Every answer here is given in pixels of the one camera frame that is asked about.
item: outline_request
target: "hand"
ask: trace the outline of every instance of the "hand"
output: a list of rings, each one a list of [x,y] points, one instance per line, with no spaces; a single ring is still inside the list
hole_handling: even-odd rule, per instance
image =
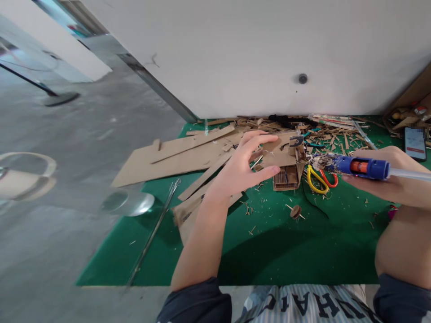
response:
[[[229,198],[279,173],[280,167],[278,166],[265,167],[257,173],[250,169],[251,160],[262,154],[262,150],[253,153],[259,145],[277,139],[278,136],[268,135],[267,132],[261,130],[246,132],[233,156],[209,187],[206,196]]]
[[[431,173],[431,171],[395,146],[379,150],[357,150],[353,156],[386,160],[391,163],[391,167],[393,168]],[[390,176],[386,181],[364,179],[349,175],[343,175],[342,179],[346,183],[381,199],[431,210],[430,182],[397,176]]]

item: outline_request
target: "yellow scissors handle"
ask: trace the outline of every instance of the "yellow scissors handle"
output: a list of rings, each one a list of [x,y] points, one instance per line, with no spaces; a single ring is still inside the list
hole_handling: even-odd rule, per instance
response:
[[[325,187],[324,191],[316,188],[313,185],[313,183],[311,182],[311,174],[313,174],[323,184],[323,186]],[[316,193],[326,194],[329,191],[328,185],[325,183],[325,181],[322,179],[322,177],[317,175],[317,173],[314,171],[314,169],[310,165],[308,165],[308,168],[307,168],[307,181],[308,181],[308,184],[310,185],[311,189]]]

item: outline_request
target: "sleeve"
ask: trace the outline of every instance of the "sleeve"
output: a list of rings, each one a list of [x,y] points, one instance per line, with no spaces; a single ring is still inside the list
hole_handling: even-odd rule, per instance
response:
[[[421,323],[431,311],[431,291],[382,274],[374,310],[385,322]]]
[[[231,322],[231,320],[230,295],[221,293],[216,277],[169,294],[157,317],[157,322],[160,323]]]

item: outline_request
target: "red scissors handle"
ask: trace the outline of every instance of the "red scissors handle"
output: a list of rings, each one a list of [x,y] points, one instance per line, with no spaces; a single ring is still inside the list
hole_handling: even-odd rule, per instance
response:
[[[322,175],[323,180],[325,181],[325,183],[330,187],[330,188],[334,188],[337,187],[338,185],[338,176],[337,174],[332,174],[334,176],[334,184],[329,183],[328,179],[325,176],[325,173],[320,170],[320,175]]]

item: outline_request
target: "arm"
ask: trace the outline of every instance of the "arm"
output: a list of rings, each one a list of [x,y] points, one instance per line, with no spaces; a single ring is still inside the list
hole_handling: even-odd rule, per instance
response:
[[[395,168],[430,173],[393,146],[377,151],[356,151],[354,156],[387,160]],[[343,180],[384,200],[403,204],[378,241],[375,257],[377,274],[387,274],[430,289],[431,183],[394,176],[387,181],[353,176],[343,176]]]
[[[260,144],[278,139],[277,136],[264,134],[264,131],[244,134],[237,150],[205,194],[196,223],[176,265],[171,281],[172,291],[217,276],[230,197],[280,171],[277,166],[265,167],[257,173],[250,169],[250,160],[262,153],[253,151]]]

